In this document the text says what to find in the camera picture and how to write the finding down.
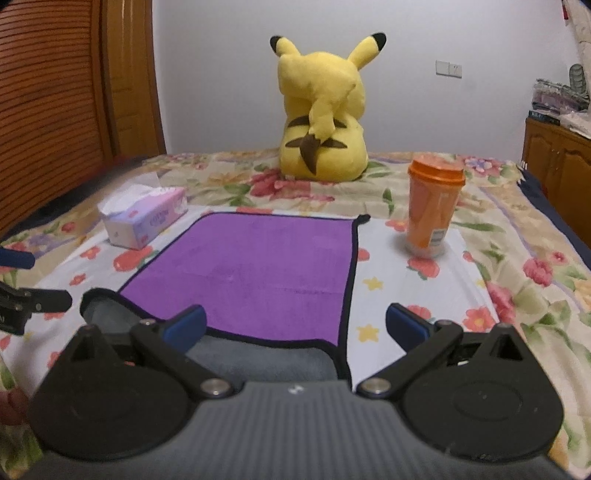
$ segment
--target black ear tip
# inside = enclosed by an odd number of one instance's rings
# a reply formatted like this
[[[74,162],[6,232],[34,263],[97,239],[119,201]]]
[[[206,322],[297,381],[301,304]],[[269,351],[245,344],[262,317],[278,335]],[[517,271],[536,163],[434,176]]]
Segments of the black ear tip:
[[[273,37],[271,37],[271,48],[273,49],[273,51],[275,53],[277,53],[277,42],[281,39],[282,37],[280,37],[279,35],[275,35]]]
[[[386,34],[383,32],[374,33],[372,35],[372,37],[374,38],[375,42],[378,44],[378,50],[382,51],[382,48],[384,47],[384,45],[386,45]]]

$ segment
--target yellow star print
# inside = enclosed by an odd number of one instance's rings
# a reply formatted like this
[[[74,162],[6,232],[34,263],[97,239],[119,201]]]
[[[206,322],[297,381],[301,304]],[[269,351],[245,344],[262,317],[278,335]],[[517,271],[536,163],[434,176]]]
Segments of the yellow star print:
[[[366,278],[363,283],[365,283],[368,288],[369,291],[372,290],[382,290],[382,288],[384,287],[384,282],[381,280],[378,280],[377,278]]]
[[[359,331],[360,342],[367,342],[368,340],[371,342],[378,341],[379,329],[372,327],[369,323],[365,327],[357,327],[357,330]]]

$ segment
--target orange cup lid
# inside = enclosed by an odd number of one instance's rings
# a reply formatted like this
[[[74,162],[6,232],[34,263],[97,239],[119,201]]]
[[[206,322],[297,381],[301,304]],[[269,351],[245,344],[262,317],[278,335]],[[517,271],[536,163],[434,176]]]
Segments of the orange cup lid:
[[[432,153],[422,153],[413,158],[408,172],[433,183],[463,187],[466,184],[464,165],[461,161],[444,158]]]

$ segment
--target yellow stuffed animal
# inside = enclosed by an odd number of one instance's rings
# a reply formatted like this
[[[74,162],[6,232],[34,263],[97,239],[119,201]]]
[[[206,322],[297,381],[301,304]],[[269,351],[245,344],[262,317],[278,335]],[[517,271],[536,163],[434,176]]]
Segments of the yellow stuffed animal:
[[[271,39],[287,114],[280,149],[283,175],[337,182],[363,173],[368,155],[358,122],[365,110],[359,71],[385,43],[386,35],[375,33],[343,59],[323,51],[301,55],[287,38]]]

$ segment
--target purple cloth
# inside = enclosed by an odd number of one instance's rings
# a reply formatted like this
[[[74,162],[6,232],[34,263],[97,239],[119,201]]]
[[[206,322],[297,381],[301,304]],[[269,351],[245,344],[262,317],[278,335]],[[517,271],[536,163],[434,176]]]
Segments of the purple cloth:
[[[263,340],[337,345],[353,220],[212,213],[122,288],[150,315],[193,304],[207,325]]]

